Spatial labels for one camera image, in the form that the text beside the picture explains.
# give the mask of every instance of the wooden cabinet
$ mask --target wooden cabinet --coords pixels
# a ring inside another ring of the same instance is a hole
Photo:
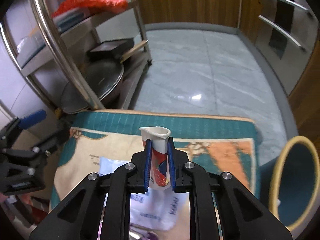
[[[236,28],[239,6],[240,0],[205,0],[205,22]]]
[[[144,24],[170,22],[167,0],[138,0]]]
[[[242,0],[240,30],[253,44],[258,35],[261,8],[259,0]]]
[[[170,22],[204,22],[204,0],[166,0]]]
[[[320,154],[320,33],[309,63],[289,95],[299,135],[308,137]]]
[[[237,27],[240,0],[138,0],[145,24],[214,23]]]

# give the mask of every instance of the blue gripper pad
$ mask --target blue gripper pad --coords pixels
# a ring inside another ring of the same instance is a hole
[[[173,155],[172,155],[172,145],[170,140],[168,140],[168,162],[169,162],[169,174],[170,174],[170,183],[172,191],[175,191],[176,188],[176,171],[174,168]]]
[[[28,129],[31,126],[43,121],[47,117],[47,113],[44,110],[39,110],[34,114],[31,114],[23,119],[20,120],[19,128],[20,129]]]
[[[147,140],[145,151],[147,151],[147,158],[146,158],[146,166],[144,167],[143,187],[144,187],[144,190],[147,192],[148,187],[149,187],[150,170],[151,170],[151,156],[152,156],[152,142],[151,142],[151,140]]]

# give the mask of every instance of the red and white cup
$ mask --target red and white cup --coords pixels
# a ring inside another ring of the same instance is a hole
[[[147,139],[152,141],[152,157],[149,187],[164,190],[170,187],[168,166],[168,137],[171,131],[161,126],[141,127],[143,146]]]

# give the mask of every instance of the blue clamp handle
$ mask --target blue clamp handle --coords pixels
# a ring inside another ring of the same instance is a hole
[[[23,130],[28,129],[31,126],[43,121],[46,117],[47,113],[44,110],[39,110],[38,112],[21,119],[18,127]]]
[[[176,171],[173,162],[173,155],[172,155],[172,145],[170,140],[168,140],[168,163],[169,163],[169,175],[170,175],[170,183],[172,191],[176,189]]]

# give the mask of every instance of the crushed paper cup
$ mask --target crushed paper cup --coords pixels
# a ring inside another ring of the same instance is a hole
[[[161,126],[141,127],[143,146],[147,139],[152,141],[152,157],[149,187],[164,190],[170,187],[168,167],[168,137],[171,131]]]

